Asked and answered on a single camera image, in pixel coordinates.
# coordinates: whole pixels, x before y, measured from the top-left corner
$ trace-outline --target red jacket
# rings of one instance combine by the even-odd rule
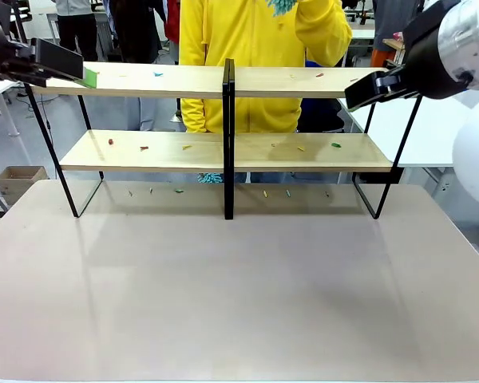
[[[164,0],[164,10],[166,13],[165,36],[167,39],[179,44],[179,12],[180,4],[177,0]]]

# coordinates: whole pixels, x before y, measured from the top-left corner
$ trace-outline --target gray pants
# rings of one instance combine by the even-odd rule
[[[156,98],[128,97],[125,104],[128,130],[147,132],[154,129]]]

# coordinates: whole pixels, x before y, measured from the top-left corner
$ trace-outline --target orange pants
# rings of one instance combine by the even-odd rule
[[[382,50],[373,49],[373,56],[370,58],[370,66],[373,68],[383,68],[385,60],[394,60],[395,52],[384,52]]]

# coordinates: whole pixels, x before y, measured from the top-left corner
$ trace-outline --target black pants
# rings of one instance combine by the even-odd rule
[[[61,46],[77,50],[75,38],[78,39],[81,55],[85,61],[97,61],[97,24],[93,14],[78,16],[59,16],[58,32],[61,37]]]

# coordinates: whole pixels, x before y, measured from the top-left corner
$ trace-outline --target yellow sleeve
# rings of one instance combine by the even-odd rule
[[[341,0],[299,0],[295,29],[309,60],[323,66],[335,66],[351,42]]]
[[[206,57],[202,36],[204,1],[181,0],[179,48],[181,65],[204,65]],[[181,109],[187,132],[206,132],[203,100],[183,99]]]

